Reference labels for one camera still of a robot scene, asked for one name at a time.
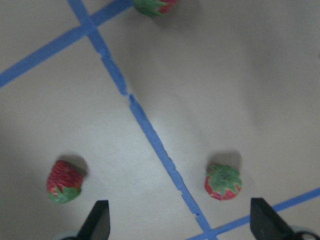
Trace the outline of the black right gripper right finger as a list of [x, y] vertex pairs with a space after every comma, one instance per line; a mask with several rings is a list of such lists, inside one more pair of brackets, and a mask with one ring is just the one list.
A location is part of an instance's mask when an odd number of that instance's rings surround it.
[[292, 228], [261, 197], [250, 200], [250, 230], [256, 240], [290, 240]]

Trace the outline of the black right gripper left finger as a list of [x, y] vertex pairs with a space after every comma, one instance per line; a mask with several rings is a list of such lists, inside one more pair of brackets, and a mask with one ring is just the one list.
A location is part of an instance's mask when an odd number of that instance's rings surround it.
[[77, 238], [79, 240], [108, 240], [110, 232], [109, 201], [98, 200], [77, 233]]

